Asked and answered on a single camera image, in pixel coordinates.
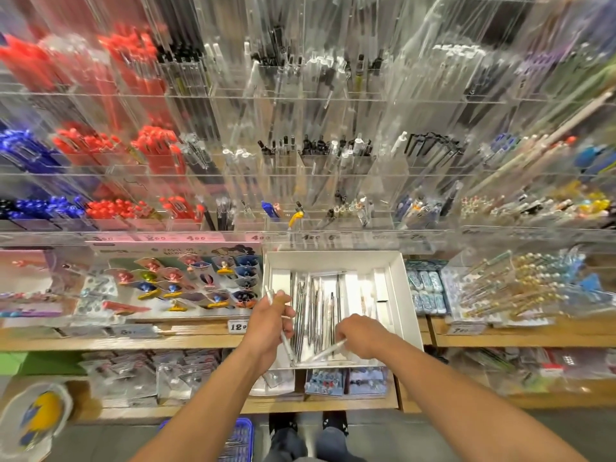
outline person's left hand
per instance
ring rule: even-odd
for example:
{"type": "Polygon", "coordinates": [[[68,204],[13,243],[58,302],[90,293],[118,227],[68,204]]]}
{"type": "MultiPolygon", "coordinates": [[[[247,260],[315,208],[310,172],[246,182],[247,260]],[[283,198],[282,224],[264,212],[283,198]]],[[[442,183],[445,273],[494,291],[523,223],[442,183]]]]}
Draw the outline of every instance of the person's left hand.
{"type": "Polygon", "coordinates": [[[291,297],[279,290],[272,304],[267,296],[252,308],[246,335],[240,347],[257,360],[258,376],[264,374],[276,359],[278,345],[282,343],[280,332],[284,330],[287,339],[293,336],[293,322],[282,316],[295,317],[295,311],[287,303],[291,297]]]}

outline pants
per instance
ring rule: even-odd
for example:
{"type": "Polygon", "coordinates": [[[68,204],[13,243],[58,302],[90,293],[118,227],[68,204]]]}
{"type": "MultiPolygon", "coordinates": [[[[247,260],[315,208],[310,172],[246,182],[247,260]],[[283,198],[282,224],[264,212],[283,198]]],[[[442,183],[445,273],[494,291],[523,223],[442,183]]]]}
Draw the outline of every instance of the pants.
{"type": "MultiPolygon", "coordinates": [[[[326,462],[366,462],[347,450],[344,433],[338,428],[325,428],[317,438],[315,451],[315,456],[326,462]]],[[[284,428],[273,436],[272,446],[263,462],[291,462],[307,455],[308,449],[302,438],[292,428],[284,428]]]]}

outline yellow and blue toy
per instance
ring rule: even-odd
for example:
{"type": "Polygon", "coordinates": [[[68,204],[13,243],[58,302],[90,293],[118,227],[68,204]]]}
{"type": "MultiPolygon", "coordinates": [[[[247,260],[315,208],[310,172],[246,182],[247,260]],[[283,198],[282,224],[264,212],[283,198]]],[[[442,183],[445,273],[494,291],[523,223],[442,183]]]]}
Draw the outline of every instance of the yellow and blue toy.
{"type": "Polygon", "coordinates": [[[23,433],[19,446],[28,449],[54,432],[62,420],[64,402],[49,390],[38,396],[23,414],[20,428],[23,433]]]}

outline gray floor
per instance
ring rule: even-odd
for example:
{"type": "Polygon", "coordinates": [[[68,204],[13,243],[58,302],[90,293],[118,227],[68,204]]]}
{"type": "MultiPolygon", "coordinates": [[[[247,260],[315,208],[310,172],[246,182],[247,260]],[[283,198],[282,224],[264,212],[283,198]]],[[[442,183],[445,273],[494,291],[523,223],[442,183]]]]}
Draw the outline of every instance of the gray floor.
{"type": "MultiPolygon", "coordinates": [[[[573,445],[590,462],[613,461],[616,410],[533,412],[535,418],[573,445]]],[[[437,431],[421,416],[395,410],[349,412],[349,449],[368,461],[459,460],[437,431]]],[[[254,460],[269,448],[267,416],[252,418],[257,428],[254,460]]],[[[300,433],[308,446],[320,430],[320,414],[302,414],[300,433]]],[[[46,462],[125,462],[157,432],[156,426],[75,425],[54,443],[46,462]]]]}

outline black shoe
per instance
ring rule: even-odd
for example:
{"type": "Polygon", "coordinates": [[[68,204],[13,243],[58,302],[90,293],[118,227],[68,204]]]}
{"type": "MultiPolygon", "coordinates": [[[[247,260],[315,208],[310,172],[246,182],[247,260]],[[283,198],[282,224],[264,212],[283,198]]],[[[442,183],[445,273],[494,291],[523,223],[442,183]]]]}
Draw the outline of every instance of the black shoe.
{"type": "Polygon", "coordinates": [[[284,428],[292,428],[297,432],[297,413],[270,413],[269,414],[270,437],[284,428]]]}
{"type": "Polygon", "coordinates": [[[346,420],[346,412],[343,410],[323,412],[323,429],[328,427],[338,428],[345,436],[348,436],[349,425],[346,420]]]}

